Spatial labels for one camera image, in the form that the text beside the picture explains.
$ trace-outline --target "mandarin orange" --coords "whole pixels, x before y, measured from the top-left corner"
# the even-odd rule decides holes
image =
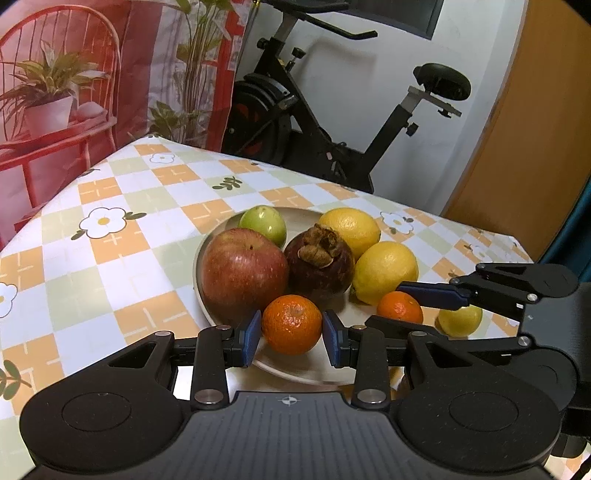
[[[322,314],[304,297],[283,295],[267,306],[261,327],[273,350],[285,355],[301,355],[320,339]]]
[[[423,322],[421,306],[414,298],[403,291],[391,291],[384,295],[378,303],[377,314],[381,317],[405,322]]]

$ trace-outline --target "red apple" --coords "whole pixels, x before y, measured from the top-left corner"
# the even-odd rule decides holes
[[[289,267],[269,239],[248,228],[232,228],[206,247],[197,275],[207,309],[236,326],[284,294]]]

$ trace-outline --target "flower print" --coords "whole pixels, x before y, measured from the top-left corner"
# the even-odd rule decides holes
[[[0,282],[0,319],[4,318],[12,310],[12,301],[17,296],[15,285],[6,285]]]
[[[150,157],[152,163],[172,163],[176,156],[174,153],[155,153]]]
[[[470,250],[480,262],[492,262],[492,259],[486,254],[480,245],[470,245]]]
[[[386,212],[381,212],[380,215],[384,219],[384,223],[390,228],[394,228],[397,232],[404,233],[406,235],[414,230],[413,218],[407,218],[396,213]]]
[[[79,228],[86,231],[90,238],[103,238],[125,228],[125,214],[123,208],[98,207],[80,222]]]

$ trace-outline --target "bike seat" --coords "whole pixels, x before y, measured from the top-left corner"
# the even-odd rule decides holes
[[[347,2],[324,2],[322,0],[263,0],[281,12],[302,12],[304,14],[324,14],[349,9]]]
[[[449,100],[466,100],[472,86],[457,70],[439,63],[426,63],[413,70],[414,77],[425,90]]]

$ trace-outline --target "checkered tablecloth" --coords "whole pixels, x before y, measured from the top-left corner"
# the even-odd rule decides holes
[[[7,372],[5,396],[14,396],[0,398],[2,480],[33,465],[18,416],[35,392],[156,330],[181,338],[207,325],[191,278],[196,248],[221,221],[260,204],[363,210],[382,239],[411,248],[420,281],[447,282],[479,261],[529,261],[508,236],[282,168],[135,141],[59,193],[0,252],[0,362],[19,373]],[[473,336],[513,335],[515,325],[487,312]],[[580,459],[555,463],[568,478]]]

